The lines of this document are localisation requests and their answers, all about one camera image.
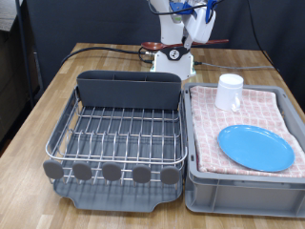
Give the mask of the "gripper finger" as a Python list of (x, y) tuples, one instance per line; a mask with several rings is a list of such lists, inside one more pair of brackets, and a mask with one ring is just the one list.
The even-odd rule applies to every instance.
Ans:
[(186, 50), (189, 50), (191, 47), (192, 47), (192, 43), (193, 43), (193, 40), (192, 38), (188, 35), (184, 38), (184, 41), (183, 41), (183, 47), (186, 49)]

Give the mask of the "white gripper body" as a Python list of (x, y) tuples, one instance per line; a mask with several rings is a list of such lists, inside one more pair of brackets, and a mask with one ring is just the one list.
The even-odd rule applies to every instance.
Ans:
[(206, 7), (198, 8), (193, 11), (192, 14), (188, 14), (183, 17), (184, 28), (193, 42), (196, 43), (207, 43), (210, 39), (214, 21), (215, 14), (213, 14), (212, 19), (206, 22), (206, 13), (208, 12)]

